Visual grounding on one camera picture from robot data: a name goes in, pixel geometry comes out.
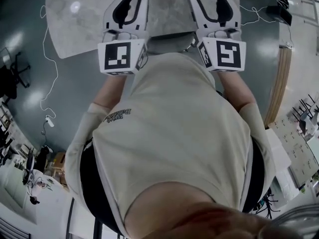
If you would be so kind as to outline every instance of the white cable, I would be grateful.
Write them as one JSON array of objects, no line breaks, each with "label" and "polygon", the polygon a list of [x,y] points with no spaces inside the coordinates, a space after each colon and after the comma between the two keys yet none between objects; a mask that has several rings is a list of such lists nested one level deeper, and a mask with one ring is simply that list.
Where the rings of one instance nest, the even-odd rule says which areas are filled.
[{"label": "white cable", "polygon": [[242,26],[245,26],[245,25],[247,25],[247,24],[251,24],[251,23],[258,22],[260,19],[262,19],[264,22],[267,22],[267,23],[275,22],[275,20],[273,20],[273,21],[267,21],[267,20],[265,20],[265,19],[263,19],[263,18],[261,18],[261,17],[259,16],[259,13],[258,13],[258,12],[261,11],[263,8],[267,8],[267,6],[261,7],[259,10],[257,10],[255,7],[252,7],[251,10],[246,9],[245,7],[243,7],[243,6],[241,6],[241,5],[240,5],[240,7],[242,7],[243,9],[245,9],[245,10],[247,10],[247,11],[252,11],[252,12],[254,12],[255,14],[257,14],[257,16],[258,16],[258,19],[257,19],[257,20],[255,20],[255,21],[249,21],[249,22],[246,22],[245,24],[241,24]]},{"label": "white cable", "polygon": [[46,8],[45,8],[45,14],[43,16],[41,15],[42,8],[45,8],[45,5],[42,5],[42,7],[40,9],[40,18],[44,18],[46,16]]},{"label": "white cable", "polygon": [[[46,13],[45,13],[44,16],[41,15],[41,12],[42,12],[42,9],[43,9],[43,8],[45,8],[45,5],[43,5],[43,6],[41,7],[41,9],[40,9],[40,18],[44,18],[44,17],[46,16]],[[47,33],[48,33],[48,30],[49,30],[49,27],[46,28],[46,32],[45,32],[45,35],[44,35],[44,39],[43,39],[43,42],[42,42],[43,55],[44,55],[44,57],[45,57],[47,60],[54,62],[55,70],[56,70],[56,77],[55,77],[55,79],[54,79],[54,81],[53,81],[53,83],[52,83],[52,87],[51,87],[49,93],[46,95],[46,97],[45,97],[44,99],[41,99],[41,101],[40,101],[40,107],[41,107],[41,110],[43,110],[44,112],[45,112],[46,110],[50,110],[50,111],[54,114],[54,117],[52,117],[52,116],[50,116],[50,115],[46,115],[45,117],[50,117],[50,118],[52,118],[52,119],[55,119],[55,118],[56,118],[56,114],[55,114],[55,112],[54,112],[50,107],[47,107],[46,109],[43,109],[43,107],[42,107],[42,102],[45,101],[45,100],[48,98],[48,96],[49,96],[50,93],[52,92],[52,89],[53,89],[53,87],[54,87],[55,81],[56,81],[56,80],[58,79],[58,77],[59,77],[59,71],[58,71],[58,67],[57,67],[57,65],[56,65],[56,62],[55,62],[53,59],[50,59],[50,58],[48,58],[48,57],[45,55],[44,42],[45,42],[45,39],[46,39],[46,35],[47,35]]]},{"label": "white cable", "polygon": [[285,4],[279,0],[277,0],[277,3],[279,3],[283,8],[285,8]]},{"label": "white cable", "polygon": [[279,2],[280,4],[286,4],[286,1],[282,1],[282,0],[277,0],[277,2]]}]

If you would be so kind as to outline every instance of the office chair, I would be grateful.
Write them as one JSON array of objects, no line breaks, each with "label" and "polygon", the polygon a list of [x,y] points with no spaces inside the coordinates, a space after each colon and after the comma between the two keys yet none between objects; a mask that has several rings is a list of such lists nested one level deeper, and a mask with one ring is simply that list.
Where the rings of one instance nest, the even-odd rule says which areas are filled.
[{"label": "office chair", "polygon": [[16,85],[21,83],[25,88],[30,86],[29,83],[25,84],[20,77],[20,74],[31,67],[28,65],[25,69],[18,71],[18,56],[21,52],[17,53],[15,56],[15,61],[11,64],[10,70],[3,66],[0,69],[0,98],[6,95],[8,98],[3,104],[7,107],[9,100],[16,99]]},{"label": "office chair", "polygon": [[10,139],[3,148],[0,149],[0,167],[6,164],[8,159],[12,158],[12,153],[10,152],[10,144],[13,142],[13,139]]},{"label": "office chair", "polygon": [[26,161],[26,167],[23,173],[22,183],[25,185],[28,183],[30,173],[34,167],[34,156],[32,153],[29,153],[28,159]]},{"label": "office chair", "polygon": [[9,137],[8,131],[3,131],[2,127],[0,126],[0,148],[5,146],[6,139]]}]

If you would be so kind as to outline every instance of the wooden panel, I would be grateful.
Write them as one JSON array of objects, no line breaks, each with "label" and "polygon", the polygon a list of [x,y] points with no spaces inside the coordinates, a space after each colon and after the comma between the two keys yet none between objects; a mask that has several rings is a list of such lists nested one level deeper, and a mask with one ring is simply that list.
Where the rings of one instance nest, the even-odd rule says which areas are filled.
[{"label": "wooden panel", "polygon": [[279,49],[278,72],[277,72],[275,85],[272,89],[270,105],[269,105],[266,117],[264,119],[265,127],[267,127],[270,123],[273,123],[278,114],[279,107],[283,100],[286,85],[287,85],[291,55],[292,55],[291,49],[285,48],[285,47],[281,47]]}]

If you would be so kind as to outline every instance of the sleeve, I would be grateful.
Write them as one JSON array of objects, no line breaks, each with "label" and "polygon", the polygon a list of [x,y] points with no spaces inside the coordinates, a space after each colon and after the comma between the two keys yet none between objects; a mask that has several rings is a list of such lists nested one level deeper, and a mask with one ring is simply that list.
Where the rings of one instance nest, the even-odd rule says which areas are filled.
[{"label": "sleeve", "polygon": [[248,124],[250,128],[250,135],[256,141],[264,158],[265,181],[262,195],[264,196],[276,175],[276,171],[263,119],[256,103],[245,105],[239,111],[239,115]]},{"label": "sleeve", "polygon": [[80,178],[80,162],[83,147],[92,138],[92,133],[110,113],[110,109],[91,104],[83,115],[79,128],[65,155],[65,179],[73,198],[87,208]]}]

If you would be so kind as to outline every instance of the black chair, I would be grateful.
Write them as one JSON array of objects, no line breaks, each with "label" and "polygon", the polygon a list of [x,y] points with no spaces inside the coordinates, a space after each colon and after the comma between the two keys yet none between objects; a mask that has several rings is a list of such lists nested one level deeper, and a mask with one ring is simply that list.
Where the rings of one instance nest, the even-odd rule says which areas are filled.
[{"label": "black chair", "polygon": [[30,86],[29,83],[24,83],[20,77],[20,74],[31,67],[28,65],[25,69],[18,71],[18,61],[17,58],[21,53],[17,53],[15,56],[14,63],[11,64],[10,70],[3,66],[0,69],[0,98],[6,95],[8,98],[3,104],[7,107],[10,99],[16,99],[16,85],[21,83],[25,88]]},{"label": "black chair", "polygon": [[23,176],[22,176],[23,185],[28,183],[29,176],[30,176],[31,171],[33,170],[33,167],[34,167],[34,156],[32,153],[29,153],[28,159],[26,161],[25,170],[24,170]]}]

